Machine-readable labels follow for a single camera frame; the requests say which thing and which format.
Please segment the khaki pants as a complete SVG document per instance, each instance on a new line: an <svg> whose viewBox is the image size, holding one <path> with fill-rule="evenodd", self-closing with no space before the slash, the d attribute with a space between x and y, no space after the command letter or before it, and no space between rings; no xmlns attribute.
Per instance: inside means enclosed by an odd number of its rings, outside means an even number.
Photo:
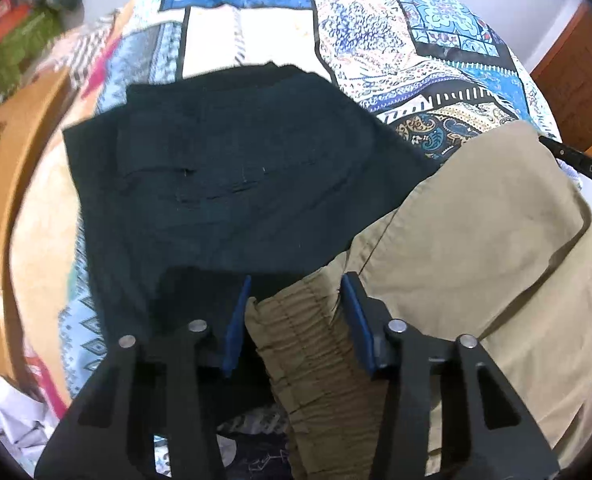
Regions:
<svg viewBox="0 0 592 480"><path fill-rule="evenodd" d="M592 434L592 212L527 122L467 141L327 266L249 300L297 479L364 479L385 388L339 307L354 272L421 333L475 336L569 464Z"/></svg>

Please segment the wooden door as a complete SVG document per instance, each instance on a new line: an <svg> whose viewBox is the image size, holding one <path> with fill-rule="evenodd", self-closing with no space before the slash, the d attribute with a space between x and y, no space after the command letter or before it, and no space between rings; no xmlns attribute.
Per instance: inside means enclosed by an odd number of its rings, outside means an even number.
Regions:
<svg viewBox="0 0 592 480"><path fill-rule="evenodd" d="M580 5L531 72L550 105L563 142L592 149L592 7Z"/></svg>

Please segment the white crumpled cloth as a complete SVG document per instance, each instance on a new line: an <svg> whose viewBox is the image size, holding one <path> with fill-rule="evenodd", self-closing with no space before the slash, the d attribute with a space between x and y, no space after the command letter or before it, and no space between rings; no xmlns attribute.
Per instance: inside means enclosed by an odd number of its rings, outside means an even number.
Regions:
<svg viewBox="0 0 592 480"><path fill-rule="evenodd" d="M0 377L0 441L31 477L59 422L49 403Z"/></svg>

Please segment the blue patchwork bedspread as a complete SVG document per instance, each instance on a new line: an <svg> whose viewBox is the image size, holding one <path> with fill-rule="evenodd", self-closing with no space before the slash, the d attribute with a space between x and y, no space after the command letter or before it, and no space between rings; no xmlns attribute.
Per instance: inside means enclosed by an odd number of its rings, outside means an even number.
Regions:
<svg viewBox="0 0 592 480"><path fill-rule="evenodd" d="M134 0L93 112L75 125L124 105L134 84L267 64L322 77L438 167L468 140L508 122L560 134L517 56L458 0ZM60 318L71 393L121 337L103 335L81 207L75 277Z"/></svg>

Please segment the black folded pants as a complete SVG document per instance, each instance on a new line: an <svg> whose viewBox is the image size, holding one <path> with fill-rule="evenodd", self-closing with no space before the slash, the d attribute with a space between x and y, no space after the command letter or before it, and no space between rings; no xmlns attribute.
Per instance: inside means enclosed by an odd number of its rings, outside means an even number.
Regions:
<svg viewBox="0 0 592 480"><path fill-rule="evenodd" d="M325 266L437 164L291 65L134 84L64 133L107 340L204 318L226 329Z"/></svg>

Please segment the cardboard box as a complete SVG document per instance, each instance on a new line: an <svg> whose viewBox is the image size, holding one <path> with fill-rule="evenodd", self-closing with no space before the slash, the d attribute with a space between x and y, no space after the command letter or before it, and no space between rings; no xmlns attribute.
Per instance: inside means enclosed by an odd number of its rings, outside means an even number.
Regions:
<svg viewBox="0 0 592 480"><path fill-rule="evenodd" d="M0 376L30 384L11 284L10 239L40 157L74 98L69 70L44 73L0 105Z"/></svg>

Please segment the green bag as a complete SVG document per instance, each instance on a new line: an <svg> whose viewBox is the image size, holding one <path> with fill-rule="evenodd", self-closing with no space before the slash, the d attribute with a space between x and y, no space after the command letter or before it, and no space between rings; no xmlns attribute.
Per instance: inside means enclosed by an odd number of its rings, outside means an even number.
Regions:
<svg viewBox="0 0 592 480"><path fill-rule="evenodd" d="M0 104L22 83L22 78L46 47L62 32L60 19L49 8L29 11L26 18L0 42Z"/></svg>

